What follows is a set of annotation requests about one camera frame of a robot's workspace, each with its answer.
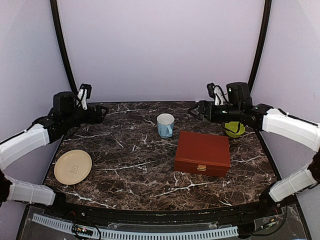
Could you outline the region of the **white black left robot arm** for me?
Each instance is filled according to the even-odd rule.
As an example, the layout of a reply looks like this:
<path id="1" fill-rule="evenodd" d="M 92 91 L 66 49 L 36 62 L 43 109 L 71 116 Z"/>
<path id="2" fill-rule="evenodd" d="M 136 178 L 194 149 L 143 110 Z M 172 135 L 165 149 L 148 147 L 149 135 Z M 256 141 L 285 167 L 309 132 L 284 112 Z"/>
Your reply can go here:
<path id="1" fill-rule="evenodd" d="M 32 151 L 52 144 L 69 129 L 82 124 L 100 124 L 109 109 L 102 105 L 87 105 L 88 91 L 59 92 L 53 97 L 53 107 L 45 116 L 34 120 L 30 127 L 0 143 L 0 202 L 16 201 L 50 206 L 60 218 L 67 218 L 70 206 L 55 199 L 55 191 L 45 185 L 12 178 L 4 173 L 15 161 Z"/>

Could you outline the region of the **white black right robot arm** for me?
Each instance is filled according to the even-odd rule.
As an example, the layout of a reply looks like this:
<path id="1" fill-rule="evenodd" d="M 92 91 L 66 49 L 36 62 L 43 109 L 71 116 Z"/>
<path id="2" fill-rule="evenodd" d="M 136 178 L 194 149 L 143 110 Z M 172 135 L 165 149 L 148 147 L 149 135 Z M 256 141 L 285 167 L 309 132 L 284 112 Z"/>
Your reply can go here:
<path id="1" fill-rule="evenodd" d="M 206 86 L 212 99 L 200 100 L 188 113 L 213 123 L 237 122 L 256 132 L 270 134 L 267 143 L 274 154 L 282 180 L 268 186 L 255 205 L 255 213 L 266 217 L 279 203 L 294 194 L 312 189 L 320 183 L 320 125 L 280 108 L 264 103 L 253 104 L 246 82 L 233 82 L 222 90 L 219 85 Z"/>

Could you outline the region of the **brown jewelry box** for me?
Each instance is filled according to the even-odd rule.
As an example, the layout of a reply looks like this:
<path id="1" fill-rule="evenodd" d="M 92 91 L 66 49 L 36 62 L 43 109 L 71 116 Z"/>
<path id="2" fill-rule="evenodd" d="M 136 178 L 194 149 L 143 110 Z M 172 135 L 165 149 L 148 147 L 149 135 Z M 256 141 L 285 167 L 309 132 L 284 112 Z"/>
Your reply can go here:
<path id="1" fill-rule="evenodd" d="M 229 138 L 181 131 L 174 159 L 178 172 L 225 177 L 231 167 Z"/>

